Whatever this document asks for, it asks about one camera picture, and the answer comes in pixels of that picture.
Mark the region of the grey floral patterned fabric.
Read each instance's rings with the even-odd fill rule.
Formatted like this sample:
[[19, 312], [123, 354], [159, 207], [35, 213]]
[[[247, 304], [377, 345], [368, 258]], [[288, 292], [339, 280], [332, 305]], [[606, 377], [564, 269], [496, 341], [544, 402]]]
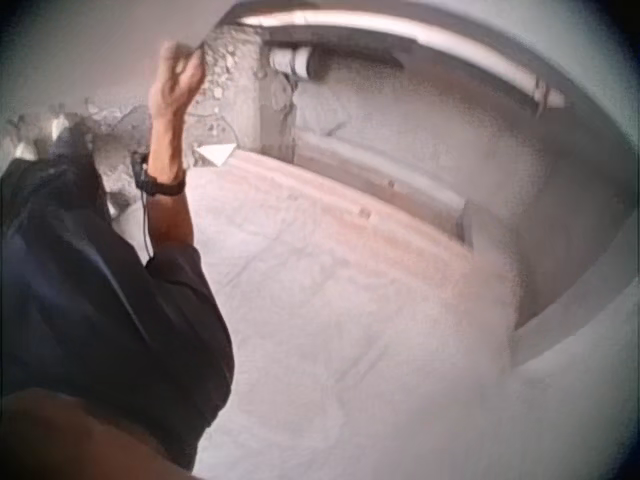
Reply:
[[[185, 114], [187, 171], [215, 168], [197, 159], [198, 146], [235, 143], [237, 150], [259, 139], [250, 122], [241, 118], [252, 113], [257, 100], [253, 75], [261, 46], [255, 33], [216, 26], [200, 44], [206, 76]], [[152, 128], [149, 100], [141, 88], [125, 85], [0, 114], [0, 176], [13, 161], [29, 165], [53, 159], [55, 143], [66, 128], [80, 141], [80, 151], [71, 161], [78, 168], [85, 164], [94, 168], [110, 216], [117, 218], [139, 203], [143, 193], [135, 186], [130, 157], [134, 151], [150, 152]]]

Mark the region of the black wrist band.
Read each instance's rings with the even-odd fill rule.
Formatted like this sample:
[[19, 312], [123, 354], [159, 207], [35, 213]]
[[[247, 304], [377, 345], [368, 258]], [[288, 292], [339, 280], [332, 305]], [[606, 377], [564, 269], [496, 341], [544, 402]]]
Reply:
[[156, 177], [149, 174], [148, 161], [148, 152], [134, 151], [130, 157], [134, 183], [139, 191], [151, 197], [157, 195], [176, 197], [184, 193], [186, 178], [174, 184], [161, 183]]

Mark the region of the white low wall ledge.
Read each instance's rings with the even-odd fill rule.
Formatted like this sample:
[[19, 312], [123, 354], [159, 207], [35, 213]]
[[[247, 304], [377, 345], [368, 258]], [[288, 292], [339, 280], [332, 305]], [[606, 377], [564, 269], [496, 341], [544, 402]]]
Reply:
[[294, 164], [386, 202], [471, 245], [467, 200], [423, 173], [360, 146], [295, 133]]

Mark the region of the person's right hand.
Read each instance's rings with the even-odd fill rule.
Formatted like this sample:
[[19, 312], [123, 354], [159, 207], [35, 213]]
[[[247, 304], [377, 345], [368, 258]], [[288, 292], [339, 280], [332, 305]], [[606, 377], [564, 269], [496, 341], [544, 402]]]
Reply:
[[199, 86], [168, 85], [159, 81], [157, 73], [149, 93], [149, 110], [153, 121], [178, 120], [184, 117], [191, 102], [201, 89]]

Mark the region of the long white pipe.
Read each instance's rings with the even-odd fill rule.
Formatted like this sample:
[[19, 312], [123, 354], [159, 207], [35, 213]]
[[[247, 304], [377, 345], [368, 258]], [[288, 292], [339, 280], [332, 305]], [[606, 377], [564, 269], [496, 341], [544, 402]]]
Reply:
[[342, 27], [412, 40], [486, 71], [528, 95], [542, 108], [567, 106], [565, 95], [533, 71], [485, 44], [433, 24], [382, 13], [307, 8], [245, 15], [240, 18], [240, 23], [263, 28]]

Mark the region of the short white pipe piece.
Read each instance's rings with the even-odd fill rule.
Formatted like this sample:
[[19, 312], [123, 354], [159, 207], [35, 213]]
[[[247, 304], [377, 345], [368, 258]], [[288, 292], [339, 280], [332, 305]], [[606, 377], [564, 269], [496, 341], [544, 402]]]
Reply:
[[274, 47], [268, 54], [270, 66], [300, 80], [320, 80], [323, 74], [322, 53], [312, 46]]

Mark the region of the white bed sheet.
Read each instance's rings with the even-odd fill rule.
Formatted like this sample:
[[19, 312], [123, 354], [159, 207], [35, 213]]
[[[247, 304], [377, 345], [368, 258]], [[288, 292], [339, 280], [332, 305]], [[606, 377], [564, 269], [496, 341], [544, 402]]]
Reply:
[[637, 431], [637, 291], [517, 364], [514, 281], [291, 176], [196, 169], [187, 196], [234, 342], [216, 480], [601, 480]]

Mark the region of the white triangular paper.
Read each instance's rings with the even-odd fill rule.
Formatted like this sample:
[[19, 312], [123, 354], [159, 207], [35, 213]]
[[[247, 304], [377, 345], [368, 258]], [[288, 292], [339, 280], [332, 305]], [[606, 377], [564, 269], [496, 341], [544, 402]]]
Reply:
[[235, 143], [202, 145], [195, 148], [194, 154], [203, 165], [221, 167], [232, 156], [236, 147]]

